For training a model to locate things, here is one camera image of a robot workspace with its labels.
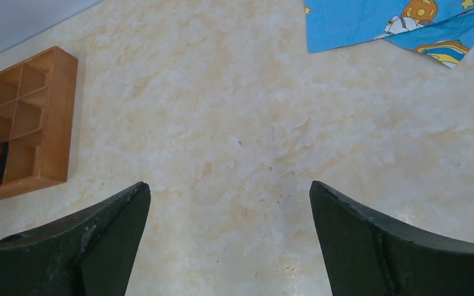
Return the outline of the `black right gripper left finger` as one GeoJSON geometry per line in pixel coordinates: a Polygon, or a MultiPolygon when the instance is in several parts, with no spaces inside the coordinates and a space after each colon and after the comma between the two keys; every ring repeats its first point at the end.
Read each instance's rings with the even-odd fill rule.
{"type": "Polygon", "coordinates": [[[0,295],[124,295],[151,204],[138,182],[0,240],[0,295]]]}

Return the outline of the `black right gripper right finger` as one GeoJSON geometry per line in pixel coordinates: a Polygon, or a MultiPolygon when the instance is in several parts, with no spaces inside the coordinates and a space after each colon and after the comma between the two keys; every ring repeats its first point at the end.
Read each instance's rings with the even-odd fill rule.
{"type": "Polygon", "coordinates": [[[309,197],[333,295],[474,295],[474,243],[397,220],[320,181],[309,197]]]}

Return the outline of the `wooden compartment tray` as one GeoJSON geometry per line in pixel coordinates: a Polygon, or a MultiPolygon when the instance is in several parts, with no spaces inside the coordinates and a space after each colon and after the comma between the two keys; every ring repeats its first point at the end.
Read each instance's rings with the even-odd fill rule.
{"type": "Polygon", "coordinates": [[[0,200],[67,181],[77,71],[57,46],[0,71],[0,200]]]}

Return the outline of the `blue cartoon print cloth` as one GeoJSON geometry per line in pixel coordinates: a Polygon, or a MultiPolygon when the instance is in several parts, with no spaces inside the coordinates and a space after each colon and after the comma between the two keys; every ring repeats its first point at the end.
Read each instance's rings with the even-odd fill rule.
{"type": "Polygon", "coordinates": [[[307,48],[384,39],[454,68],[474,46],[474,1],[305,1],[307,48]]]}

